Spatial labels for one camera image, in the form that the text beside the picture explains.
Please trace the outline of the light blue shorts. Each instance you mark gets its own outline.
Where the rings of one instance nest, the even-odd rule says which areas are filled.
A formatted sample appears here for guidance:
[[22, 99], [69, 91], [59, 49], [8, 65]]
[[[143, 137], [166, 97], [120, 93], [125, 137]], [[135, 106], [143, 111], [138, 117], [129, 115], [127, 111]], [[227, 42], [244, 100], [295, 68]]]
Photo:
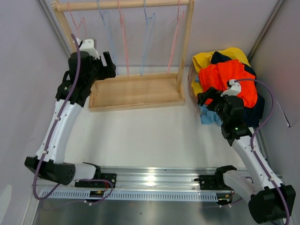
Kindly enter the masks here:
[[[203, 92], [198, 75], [195, 75], [191, 85], [195, 95]], [[213, 111], [209, 111], [206, 105], [198, 106], [198, 107], [201, 111], [200, 120], [203, 125], [210, 125], [210, 124], [217, 124], [218, 126], [222, 125], [222, 122], [220, 118], [217, 116], [217, 114]]]

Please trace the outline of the blue hanger of grey shorts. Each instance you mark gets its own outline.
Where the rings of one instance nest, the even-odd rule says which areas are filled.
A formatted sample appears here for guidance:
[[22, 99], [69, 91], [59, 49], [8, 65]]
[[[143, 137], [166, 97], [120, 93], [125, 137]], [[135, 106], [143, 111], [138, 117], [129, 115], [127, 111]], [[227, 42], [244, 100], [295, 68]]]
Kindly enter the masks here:
[[145, 16], [145, 33], [144, 33], [144, 41], [143, 41], [143, 50], [142, 50], [142, 61], [140, 65], [140, 76], [143, 76], [144, 74], [144, 68], [146, 63], [146, 58], [148, 54], [148, 49], [150, 46], [150, 39], [152, 37], [153, 33], [153, 27], [156, 20], [155, 13], [152, 13], [151, 16], [147, 16], [146, 11], [146, 1], [143, 1], [143, 11]]

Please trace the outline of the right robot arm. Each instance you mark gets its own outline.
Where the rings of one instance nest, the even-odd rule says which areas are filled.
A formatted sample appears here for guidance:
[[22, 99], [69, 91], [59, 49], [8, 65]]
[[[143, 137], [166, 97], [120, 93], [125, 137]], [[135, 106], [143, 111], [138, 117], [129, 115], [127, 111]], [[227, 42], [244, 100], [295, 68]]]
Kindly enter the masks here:
[[242, 159], [251, 177], [251, 180], [246, 179], [233, 167], [220, 167], [214, 177], [215, 186], [230, 187], [242, 197], [256, 223], [286, 219], [285, 223], [289, 224], [295, 189], [283, 183], [260, 153], [255, 135], [243, 122], [243, 100], [235, 95], [224, 95], [213, 87], [197, 97], [199, 105], [211, 100], [208, 110], [217, 113], [222, 121], [222, 136]]

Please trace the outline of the navy blue shorts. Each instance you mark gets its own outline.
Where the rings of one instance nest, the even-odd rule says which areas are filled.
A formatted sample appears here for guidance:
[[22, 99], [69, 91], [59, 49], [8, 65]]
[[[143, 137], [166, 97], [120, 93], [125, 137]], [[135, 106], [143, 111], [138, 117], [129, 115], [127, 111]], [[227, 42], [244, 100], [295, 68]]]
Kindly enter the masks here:
[[[249, 65], [220, 52], [214, 52], [210, 62], [215, 84], [209, 86], [217, 90], [226, 90], [226, 83], [231, 79], [256, 78], [254, 70]], [[244, 102], [243, 121], [248, 127], [257, 128], [263, 116], [265, 100], [257, 93], [255, 82], [242, 81], [240, 85], [241, 93], [238, 97]]]

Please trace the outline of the pink hanger of yellow shorts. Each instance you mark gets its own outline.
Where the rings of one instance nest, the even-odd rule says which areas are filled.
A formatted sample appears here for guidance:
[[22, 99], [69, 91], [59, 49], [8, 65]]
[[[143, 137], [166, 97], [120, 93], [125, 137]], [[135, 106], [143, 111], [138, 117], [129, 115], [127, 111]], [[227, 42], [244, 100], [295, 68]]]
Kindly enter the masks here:
[[176, 28], [175, 28], [175, 34], [174, 34], [174, 38], [173, 38], [173, 42], [172, 42], [172, 49], [171, 49], [170, 58], [169, 58], [169, 62], [168, 62], [168, 67], [167, 67], [167, 74], [170, 73], [170, 68], [171, 68], [171, 65], [172, 65], [173, 57], [175, 55], [176, 43], [177, 43], [177, 40], [178, 40], [178, 37], [179, 37], [179, 32], [180, 32], [180, 27], [181, 27], [180, 23], [182, 21], [182, 18], [185, 15], [185, 11], [180, 13], [180, 3], [181, 3], [181, 0], [178, 0]]

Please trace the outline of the pink hanger of navy shorts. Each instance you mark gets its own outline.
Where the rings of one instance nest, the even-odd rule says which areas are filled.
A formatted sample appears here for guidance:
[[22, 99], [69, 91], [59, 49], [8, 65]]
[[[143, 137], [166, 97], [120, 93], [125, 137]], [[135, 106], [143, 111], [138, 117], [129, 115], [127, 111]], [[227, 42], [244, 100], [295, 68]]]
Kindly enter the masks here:
[[127, 76], [129, 77], [129, 61], [128, 61], [128, 44], [127, 44], [127, 37], [126, 37], [126, 29], [125, 29], [125, 22], [124, 22], [124, 15], [121, 11], [120, 1], [117, 0], [118, 10], [120, 15], [120, 26], [122, 30], [122, 40], [124, 46], [124, 54], [125, 54], [125, 61], [126, 61], [126, 69], [127, 69]]

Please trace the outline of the orange shorts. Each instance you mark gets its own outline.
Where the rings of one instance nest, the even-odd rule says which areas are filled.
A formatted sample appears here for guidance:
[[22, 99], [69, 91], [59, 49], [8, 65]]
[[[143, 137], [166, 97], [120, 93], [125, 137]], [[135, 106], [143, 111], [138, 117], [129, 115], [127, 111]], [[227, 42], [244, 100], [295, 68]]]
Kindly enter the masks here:
[[[229, 80], [255, 79], [255, 76], [245, 70], [245, 65], [238, 60], [229, 60], [211, 64], [199, 71], [199, 80], [204, 92], [210, 87], [219, 91], [227, 90]], [[253, 81], [241, 81], [241, 92], [238, 94], [247, 108], [253, 108], [257, 102], [257, 91]]]

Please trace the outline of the pink hanger of blue shorts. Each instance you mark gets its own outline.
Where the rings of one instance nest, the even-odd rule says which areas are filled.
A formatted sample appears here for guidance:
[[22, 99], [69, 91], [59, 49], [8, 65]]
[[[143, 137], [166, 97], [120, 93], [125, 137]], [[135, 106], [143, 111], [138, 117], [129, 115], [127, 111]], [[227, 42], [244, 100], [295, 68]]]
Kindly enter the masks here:
[[85, 18], [82, 17], [80, 22], [77, 23], [75, 21], [75, 18], [73, 16], [73, 13], [72, 13], [72, 9], [71, 9], [71, 6], [70, 6], [70, 2], [67, 2], [67, 7], [68, 7], [68, 12], [71, 16], [71, 19], [72, 19], [72, 22], [73, 22], [73, 25], [75, 27], [75, 30], [76, 30], [76, 33], [77, 33], [77, 37], [80, 38], [80, 28], [83, 28], [83, 36], [84, 38], [87, 37], [87, 29], [86, 29], [86, 21], [85, 21]]

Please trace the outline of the yellow shorts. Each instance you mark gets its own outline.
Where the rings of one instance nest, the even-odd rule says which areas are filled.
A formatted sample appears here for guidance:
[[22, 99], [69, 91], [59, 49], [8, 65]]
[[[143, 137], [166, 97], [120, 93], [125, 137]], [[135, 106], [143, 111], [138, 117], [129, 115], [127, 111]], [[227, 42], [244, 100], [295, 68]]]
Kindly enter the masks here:
[[[202, 52], [198, 53], [195, 56], [192, 57], [193, 65], [196, 69], [197, 75], [199, 74], [200, 69], [206, 68], [211, 64], [211, 58], [213, 56], [212, 52]], [[224, 50], [218, 50], [218, 52], [224, 56], [228, 56], [232, 60], [239, 60], [241, 63], [246, 64], [247, 66], [250, 66], [248, 59], [244, 52], [237, 48], [237, 47], [229, 47]]]

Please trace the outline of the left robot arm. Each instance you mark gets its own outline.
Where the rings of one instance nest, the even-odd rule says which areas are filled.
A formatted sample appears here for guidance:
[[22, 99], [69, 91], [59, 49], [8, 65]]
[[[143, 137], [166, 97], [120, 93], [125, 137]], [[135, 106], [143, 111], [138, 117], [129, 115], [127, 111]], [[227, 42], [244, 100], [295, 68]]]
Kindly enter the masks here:
[[55, 109], [46, 136], [34, 157], [26, 157], [25, 166], [42, 178], [58, 184], [68, 185], [74, 180], [85, 180], [90, 187], [98, 187], [102, 176], [99, 166], [65, 162], [66, 146], [74, 123], [91, 94], [96, 81], [114, 78], [116, 66], [109, 52], [94, 57], [87, 51], [72, 53], [68, 59], [69, 69], [64, 73], [56, 93]]

